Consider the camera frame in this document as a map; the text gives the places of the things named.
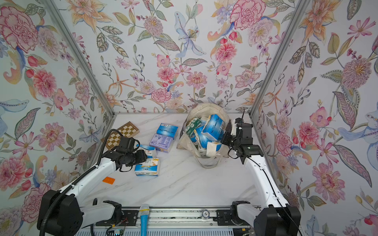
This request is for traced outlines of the aluminium front rail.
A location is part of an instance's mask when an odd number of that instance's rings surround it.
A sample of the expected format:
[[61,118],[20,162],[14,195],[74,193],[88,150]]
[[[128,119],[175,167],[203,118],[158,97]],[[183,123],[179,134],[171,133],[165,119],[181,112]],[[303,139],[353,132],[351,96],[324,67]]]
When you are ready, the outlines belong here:
[[[81,227],[87,227],[92,224],[96,224],[100,221],[110,220],[110,219],[120,219],[122,210],[138,210],[135,207],[127,208],[118,206],[114,210],[112,217],[108,218],[105,216],[104,210],[96,212],[99,206],[92,206],[90,208],[81,208],[80,216],[83,218]],[[295,207],[273,207],[269,206],[263,209],[255,208],[248,202],[234,202],[229,208],[209,208],[210,218],[208,220],[201,219],[201,212],[204,208],[156,208],[150,209],[148,216],[148,223],[151,225],[172,225],[180,224],[184,226],[191,225],[215,225],[218,226],[213,218],[216,216],[216,210],[219,209],[229,209],[231,210],[232,221],[235,226],[229,227],[242,227],[242,226],[252,226],[262,229],[270,229],[273,226],[287,227],[288,229],[297,229],[300,223],[301,214],[299,210]],[[138,214],[138,220],[136,226],[140,224],[140,216]]]

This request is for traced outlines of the silver round knob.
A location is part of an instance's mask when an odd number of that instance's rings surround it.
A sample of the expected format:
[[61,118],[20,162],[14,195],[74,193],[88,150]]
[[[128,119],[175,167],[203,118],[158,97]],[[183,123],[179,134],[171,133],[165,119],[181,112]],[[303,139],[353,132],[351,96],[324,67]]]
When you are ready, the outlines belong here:
[[210,211],[207,209],[203,209],[201,212],[201,219],[202,220],[208,220],[210,218]]

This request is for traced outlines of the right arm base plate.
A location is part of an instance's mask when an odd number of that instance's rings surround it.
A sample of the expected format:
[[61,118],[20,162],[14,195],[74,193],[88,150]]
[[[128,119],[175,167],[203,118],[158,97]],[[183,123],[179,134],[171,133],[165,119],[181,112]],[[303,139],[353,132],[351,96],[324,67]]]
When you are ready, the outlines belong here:
[[232,221],[231,210],[229,209],[216,210],[216,216],[213,218],[213,221],[218,226],[235,226],[235,223]]

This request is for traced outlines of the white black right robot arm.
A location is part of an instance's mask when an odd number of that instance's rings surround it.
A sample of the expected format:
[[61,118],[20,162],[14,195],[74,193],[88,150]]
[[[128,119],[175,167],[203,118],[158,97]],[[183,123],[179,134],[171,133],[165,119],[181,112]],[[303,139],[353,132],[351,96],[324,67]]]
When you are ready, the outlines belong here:
[[283,196],[269,171],[266,158],[259,145],[253,143],[253,125],[242,118],[230,122],[221,143],[229,147],[252,174],[260,196],[260,208],[248,201],[236,201],[231,205],[231,217],[235,223],[245,221],[256,236],[301,236],[301,214]]

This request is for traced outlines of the green tissue pack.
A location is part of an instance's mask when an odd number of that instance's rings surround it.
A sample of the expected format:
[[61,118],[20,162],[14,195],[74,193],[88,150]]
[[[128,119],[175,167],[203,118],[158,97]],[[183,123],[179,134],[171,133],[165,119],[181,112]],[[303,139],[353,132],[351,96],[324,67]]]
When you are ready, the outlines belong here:
[[194,117],[193,119],[191,119],[189,121],[189,123],[187,124],[186,128],[185,128],[185,132],[188,136],[192,136],[192,134],[194,133],[195,129],[200,127],[202,124],[202,121],[201,119],[197,118],[197,117]]

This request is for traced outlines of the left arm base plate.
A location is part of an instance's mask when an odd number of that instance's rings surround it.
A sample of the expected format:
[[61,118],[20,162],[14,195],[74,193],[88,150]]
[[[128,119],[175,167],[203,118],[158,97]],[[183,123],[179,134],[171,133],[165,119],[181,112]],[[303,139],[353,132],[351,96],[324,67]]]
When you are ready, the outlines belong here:
[[110,226],[136,226],[138,220],[138,210],[122,210],[120,219],[110,219],[97,222],[96,226],[110,227]]

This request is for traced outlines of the purple tissue pack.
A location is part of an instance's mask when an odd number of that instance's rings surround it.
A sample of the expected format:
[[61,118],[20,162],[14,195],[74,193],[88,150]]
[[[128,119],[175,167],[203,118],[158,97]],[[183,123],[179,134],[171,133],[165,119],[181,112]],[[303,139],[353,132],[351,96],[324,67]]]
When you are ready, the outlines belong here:
[[154,134],[149,145],[154,147],[157,151],[169,153],[173,143],[174,139],[172,137]]

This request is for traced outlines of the blue microphone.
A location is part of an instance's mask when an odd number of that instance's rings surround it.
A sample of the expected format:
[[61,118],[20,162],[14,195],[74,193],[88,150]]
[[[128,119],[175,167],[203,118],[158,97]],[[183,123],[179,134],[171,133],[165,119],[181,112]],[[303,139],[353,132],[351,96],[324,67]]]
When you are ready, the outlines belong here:
[[140,235],[147,236],[147,225],[148,225],[148,216],[150,212],[150,207],[147,204],[143,204],[139,209],[140,216]]

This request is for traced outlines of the blue tissue pack front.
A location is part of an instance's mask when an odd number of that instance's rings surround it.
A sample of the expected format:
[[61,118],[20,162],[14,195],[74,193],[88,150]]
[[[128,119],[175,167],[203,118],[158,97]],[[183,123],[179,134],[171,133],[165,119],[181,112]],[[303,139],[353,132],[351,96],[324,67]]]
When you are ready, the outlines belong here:
[[202,133],[204,126],[195,129],[194,134],[200,148],[206,149],[209,139]]

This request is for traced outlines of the orange tag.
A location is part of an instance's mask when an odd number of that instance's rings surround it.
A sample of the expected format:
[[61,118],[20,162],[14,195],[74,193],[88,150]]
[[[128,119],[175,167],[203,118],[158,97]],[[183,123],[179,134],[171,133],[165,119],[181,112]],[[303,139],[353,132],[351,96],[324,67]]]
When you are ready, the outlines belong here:
[[107,184],[110,184],[110,185],[113,185],[114,182],[115,182],[115,179],[114,178],[111,178],[111,177],[106,177],[102,180],[104,183],[107,183]]

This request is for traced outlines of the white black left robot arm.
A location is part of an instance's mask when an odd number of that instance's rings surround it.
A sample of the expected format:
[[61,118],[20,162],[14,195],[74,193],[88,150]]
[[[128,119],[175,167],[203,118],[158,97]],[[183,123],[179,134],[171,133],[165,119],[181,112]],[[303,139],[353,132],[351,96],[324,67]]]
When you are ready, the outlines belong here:
[[122,205],[117,202],[105,200],[92,206],[82,206],[82,203],[106,177],[146,160],[147,154],[138,140],[121,137],[118,146],[102,154],[97,163],[76,180],[43,195],[37,220],[39,234],[74,236],[80,229],[100,221],[122,222]]

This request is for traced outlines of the blue white tissue pack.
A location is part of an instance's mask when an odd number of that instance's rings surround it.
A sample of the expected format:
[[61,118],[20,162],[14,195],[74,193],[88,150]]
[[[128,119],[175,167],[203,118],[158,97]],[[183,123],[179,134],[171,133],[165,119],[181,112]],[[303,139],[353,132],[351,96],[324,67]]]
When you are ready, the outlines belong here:
[[145,152],[145,154],[147,155],[147,158],[156,158],[157,157],[157,151],[156,151],[155,147],[148,146],[148,145],[140,145],[139,148]]
[[225,122],[217,115],[210,115],[203,127],[202,134],[210,141],[219,141],[223,136]]

